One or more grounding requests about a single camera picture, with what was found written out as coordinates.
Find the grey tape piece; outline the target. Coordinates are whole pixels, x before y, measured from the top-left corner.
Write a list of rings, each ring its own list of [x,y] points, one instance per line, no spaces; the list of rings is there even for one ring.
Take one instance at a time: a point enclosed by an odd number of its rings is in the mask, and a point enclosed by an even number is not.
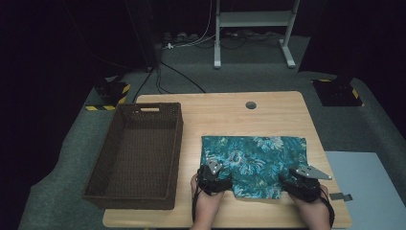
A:
[[[344,201],[351,201],[353,200],[351,194],[343,194],[343,193],[332,193],[329,194],[331,200],[344,200]]]

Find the black base with yellow stripes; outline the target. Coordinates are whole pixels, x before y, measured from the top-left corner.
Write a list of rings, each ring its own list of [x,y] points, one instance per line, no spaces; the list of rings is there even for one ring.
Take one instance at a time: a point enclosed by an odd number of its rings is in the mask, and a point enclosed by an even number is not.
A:
[[[126,82],[104,81],[100,86],[96,87],[96,92],[101,97],[101,103],[87,103],[84,108],[88,111],[107,110],[111,111],[118,104],[125,102],[127,93],[130,89],[130,84]]]

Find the teal floral shirt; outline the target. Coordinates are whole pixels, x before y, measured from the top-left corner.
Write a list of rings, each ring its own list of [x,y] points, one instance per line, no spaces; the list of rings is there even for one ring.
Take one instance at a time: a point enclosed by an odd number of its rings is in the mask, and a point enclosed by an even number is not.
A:
[[[202,136],[200,164],[222,165],[220,179],[232,179],[238,198],[279,199],[279,174],[307,164],[306,139],[295,136]]]

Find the white metal stand frame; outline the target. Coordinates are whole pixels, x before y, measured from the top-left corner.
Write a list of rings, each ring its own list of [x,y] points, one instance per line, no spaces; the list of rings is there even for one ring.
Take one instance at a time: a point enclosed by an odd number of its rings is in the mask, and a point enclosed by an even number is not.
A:
[[[279,40],[286,65],[296,63],[288,47],[301,0],[293,0],[289,11],[222,11],[221,0],[215,0],[214,69],[221,67],[220,30],[223,28],[285,27],[284,38]]]

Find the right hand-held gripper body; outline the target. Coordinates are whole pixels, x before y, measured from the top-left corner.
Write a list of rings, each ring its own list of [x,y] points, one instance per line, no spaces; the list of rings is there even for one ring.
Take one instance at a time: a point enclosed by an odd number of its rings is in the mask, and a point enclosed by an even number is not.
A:
[[[320,179],[332,179],[330,175],[311,165],[290,168],[289,172],[295,178],[294,182],[289,184],[295,188],[293,196],[306,202],[313,202],[321,196]]]

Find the black stand base plate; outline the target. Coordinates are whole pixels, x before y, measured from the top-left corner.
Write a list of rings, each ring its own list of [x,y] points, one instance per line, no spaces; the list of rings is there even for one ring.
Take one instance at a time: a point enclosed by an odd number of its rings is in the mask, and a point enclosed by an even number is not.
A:
[[[352,77],[337,76],[333,80],[312,80],[312,85],[323,106],[363,106],[351,81]]]

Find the light grey board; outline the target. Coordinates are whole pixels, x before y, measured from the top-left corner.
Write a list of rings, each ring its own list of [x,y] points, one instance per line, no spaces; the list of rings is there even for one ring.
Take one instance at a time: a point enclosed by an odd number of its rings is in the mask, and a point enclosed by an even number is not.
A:
[[[350,212],[347,230],[406,230],[406,206],[374,152],[327,151]]]

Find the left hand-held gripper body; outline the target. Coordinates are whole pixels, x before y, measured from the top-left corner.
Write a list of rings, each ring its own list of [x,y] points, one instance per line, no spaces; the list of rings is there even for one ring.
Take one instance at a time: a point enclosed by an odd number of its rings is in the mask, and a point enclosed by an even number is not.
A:
[[[209,196],[225,190],[224,181],[219,178],[221,168],[221,164],[210,161],[206,165],[201,165],[198,170],[197,185]]]

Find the brown wicker basket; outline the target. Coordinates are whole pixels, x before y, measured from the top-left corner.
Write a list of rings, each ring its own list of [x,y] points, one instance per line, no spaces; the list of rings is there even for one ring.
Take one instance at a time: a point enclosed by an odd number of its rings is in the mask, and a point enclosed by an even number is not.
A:
[[[173,209],[182,134],[180,103],[119,105],[82,198],[104,209]]]

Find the person's right hand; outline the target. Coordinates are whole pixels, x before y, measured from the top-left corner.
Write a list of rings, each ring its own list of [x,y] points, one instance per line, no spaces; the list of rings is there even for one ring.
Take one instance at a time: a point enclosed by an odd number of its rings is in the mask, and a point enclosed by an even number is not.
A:
[[[293,195],[289,197],[297,205],[300,217],[308,230],[331,230],[328,207],[320,198],[308,203]]]

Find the grey floor carpet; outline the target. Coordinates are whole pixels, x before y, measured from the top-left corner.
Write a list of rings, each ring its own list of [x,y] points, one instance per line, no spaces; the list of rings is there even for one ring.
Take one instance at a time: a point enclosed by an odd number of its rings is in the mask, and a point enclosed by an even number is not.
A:
[[[285,66],[274,40],[234,41],[224,50],[225,63],[211,65],[203,48],[180,48],[163,55],[161,79],[172,93],[298,91],[304,96],[326,151],[374,152],[406,206],[406,140],[361,80],[352,81],[363,106],[323,106],[311,82],[312,72]],[[53,170],[30,189],[17,230],[107,230],[102,210],[81,197],[112,114],[82,110],[65,137]]]

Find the dark power strip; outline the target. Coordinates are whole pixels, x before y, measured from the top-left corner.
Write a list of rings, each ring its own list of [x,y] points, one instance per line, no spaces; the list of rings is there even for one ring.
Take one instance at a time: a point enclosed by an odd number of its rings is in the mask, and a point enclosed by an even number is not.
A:
[[[171,33],[164,33],[164,41],[166,43],[190,43],[197,41],[199,36],[197,34],[186,34],[186,33],[178,33],[172,35]]]

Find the person's left hand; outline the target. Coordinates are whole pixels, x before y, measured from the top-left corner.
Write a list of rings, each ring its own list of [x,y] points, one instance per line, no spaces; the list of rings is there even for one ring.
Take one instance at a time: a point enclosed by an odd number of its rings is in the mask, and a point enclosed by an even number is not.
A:
[[[197,185],[198,174],[191,179],[192,226],[190,230],[211,230],[224,197],[224,192],[207,195]]]

